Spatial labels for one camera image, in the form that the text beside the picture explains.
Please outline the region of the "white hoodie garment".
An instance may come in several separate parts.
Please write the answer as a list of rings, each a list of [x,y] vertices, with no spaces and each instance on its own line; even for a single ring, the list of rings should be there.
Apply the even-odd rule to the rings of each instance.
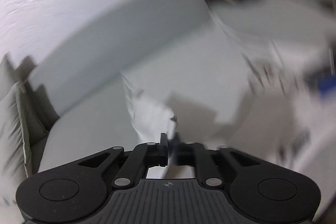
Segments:
[[[304,174],[335,172],[335,121],[289,71],[211,38],[168,46],[121,73],[141,141],[167,132],[226,145]]]

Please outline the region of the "grey sofa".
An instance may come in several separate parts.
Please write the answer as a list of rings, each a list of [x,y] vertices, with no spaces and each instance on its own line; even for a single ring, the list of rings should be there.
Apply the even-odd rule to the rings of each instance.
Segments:
[[[132,150],[134,129],[121,73],[160,50],[218,38],[241,53],[301,74],[335,35],[335,17],[305,0],[127,0],[82,27],[29,74],[50,123],[33,149],[42,172],[115,145]]]

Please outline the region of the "grey sofa pillow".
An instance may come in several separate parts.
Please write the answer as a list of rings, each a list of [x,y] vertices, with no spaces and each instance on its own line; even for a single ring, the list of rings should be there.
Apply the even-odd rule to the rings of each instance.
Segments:
[[[47,134],[9,55],[4,55],[1,60],[1,206],[16,203],[18,186],[34,173],[31,146]]]

